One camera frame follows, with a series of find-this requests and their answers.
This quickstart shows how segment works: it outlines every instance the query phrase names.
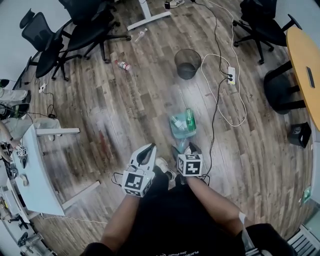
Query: chair seat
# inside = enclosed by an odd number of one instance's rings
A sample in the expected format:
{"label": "chair seat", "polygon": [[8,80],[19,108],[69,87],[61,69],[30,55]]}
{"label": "chair seat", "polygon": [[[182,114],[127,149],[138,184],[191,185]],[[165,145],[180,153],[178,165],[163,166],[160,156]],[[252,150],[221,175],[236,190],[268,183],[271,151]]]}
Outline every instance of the chair seat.
{"label": "chair seat", "polygon": [[54,42],[48,50],[41,53],[38,64],[36,66],[35,77],[42,78],[48,74],[56,65],[59,59],[59,52],[64,47],[62,38]]}
{"label": "chair seat", "polygon": [[274,19],[248,22],[258,37],[277,46],[287,46],[286,34]]}
{"label": "chair seat", "polygon": [[77,25],[72,32],[67,50],[70,52],[89,46],[100,36],[107,35],[109,30],[108,23],[102,18]]}

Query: wooden floor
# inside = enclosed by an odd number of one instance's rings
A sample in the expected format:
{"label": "wooden floor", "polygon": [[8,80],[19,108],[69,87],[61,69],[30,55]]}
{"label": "wooden floor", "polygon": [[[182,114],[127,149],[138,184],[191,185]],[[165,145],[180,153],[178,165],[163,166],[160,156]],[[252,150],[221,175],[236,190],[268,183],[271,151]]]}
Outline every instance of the wooden floor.
{"label": "wooden floor", "polygon": [[[237,4],[231,0],[216,2],[239,19],[239,0]],[[164,1],[148,0],[148,3],[152,14],[164,11]],[[123,0],[116,7],[115,16],[121,22],[118,34],[143,19],[138,0]],[[222,55],[238,73],[230,47],[232,20],[224,10],[216,6],[212,9],[218,19],[217,40]],[[69,82],[63,81],[60,71],[55,82],[48,75],[40,80],[41,85],[49,81],[47,92],[54,94],[62,127],[80,128],[79,134],[59,137],[54,142],[40,139],[50,178],[61,199],[68,200],[96,180],[101,181],[94,192],[67,210],[68,217],[108,222],[124,196],[121,189],[112,184],[112,173],[122,171],[131,153],[142,145],[156,143],[157,155],[174,168],[170,146],[179,142],[171,134],[168,116],[186,107],[194,110],[197,134],[192,141],[201,147],[204,170],[208,168],[215,101],[200,71],[191,80],[177,76],[174,56],[184,48],[196,50],[202,58],[208,53],[218,54],[215,19],[203,6],[191,2],[171,12],[171,17],[146,25],[148,32],[139,43],[123,40],[106,43],[112,64],[102,61],[100,49],[96,47],[90,60],[73,59],[65,65]],[[136,37],[145,27],[130,34]],[[243,29],[235,27],[235,39],[243,36],[246,36]],[[264,95],[263,78],[268,71],[288,61],[288,54],[284,47],[275,46],[274,52],[268,52],[265,45],[262,47],[264,65],[258,65],[260,58],[253,41],[235,49],[241,67],[241,96],[247,119],[240,127],[233,128],[217,113],[210,186],[237,204],[256,223],[271,223],[288,238],[312,211],[312,205],[300,203],[304,189],[311,184],[311,143],[302,149],[289,144],[287,139],[290,125],[309,121],[309,116],[305,109],[279,115],[270,108]],[[118,59],[131,64],[134,74],[116,66],[114,61]],[[215,94],[216,82],[223,79],[218,67],[219,58],[215,56],[208,57],[204,64]],[[34,72],[35,67],[31,67],[25,80]],[[45,114],[52,97],[39,94],[34,82],[33,78],[30,110]],[[238,85],[224,82],[220,90],[220,109],[234,125],[244,117]],[[71,256],[79,255],[88,243],[98,241],[105,226],[41,216],[33,219],[33,223],[58,255]]]}

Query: black box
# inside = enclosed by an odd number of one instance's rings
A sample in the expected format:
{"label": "black box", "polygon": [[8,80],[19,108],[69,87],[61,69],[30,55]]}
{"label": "black box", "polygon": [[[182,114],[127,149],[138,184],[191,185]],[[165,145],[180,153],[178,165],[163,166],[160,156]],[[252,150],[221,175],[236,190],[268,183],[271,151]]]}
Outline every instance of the black box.
{"label": "black box", "polygon": [[288,140],[291,144],[306,148],[311,135],[311,128],[307,122],[291,125]]}

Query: white sneaker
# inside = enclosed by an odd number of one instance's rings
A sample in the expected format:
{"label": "white sneaker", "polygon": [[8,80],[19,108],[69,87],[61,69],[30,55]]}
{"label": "white sneaker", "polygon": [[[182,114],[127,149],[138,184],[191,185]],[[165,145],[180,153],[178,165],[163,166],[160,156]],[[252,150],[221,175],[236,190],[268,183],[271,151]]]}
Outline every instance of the white sneaker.
{"label": "white sneaker", "polygon": [[170,176],[170,181],[174,181],[176,178],[176,174],[169,168],[168,163],[162,157],[157,157],[155,159],[155,165],[158,166],[161,171],[165,174],[167,173]]}
{"label": "white sneaker", "polygon": [[184,0],[172,0],[170,2],[170,8],[176,8],[176,7],[180,6],[180,5],[183,5],[184,3],[185,3]]}

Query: green bottle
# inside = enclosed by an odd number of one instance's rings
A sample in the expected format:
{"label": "green bottle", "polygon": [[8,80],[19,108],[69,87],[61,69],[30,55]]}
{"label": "green bottle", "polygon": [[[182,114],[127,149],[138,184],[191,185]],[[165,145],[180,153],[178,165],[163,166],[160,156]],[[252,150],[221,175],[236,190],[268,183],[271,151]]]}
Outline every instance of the green bottle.
{"label": "green bottle", "polygon": [[196,121],[195,121],[195,116],[194,112],[192,111],[191,108],[187,108],[185,110],[185,120],[186,120],[186,126],[188,128],[189,132],[192,132],[196,129]]}

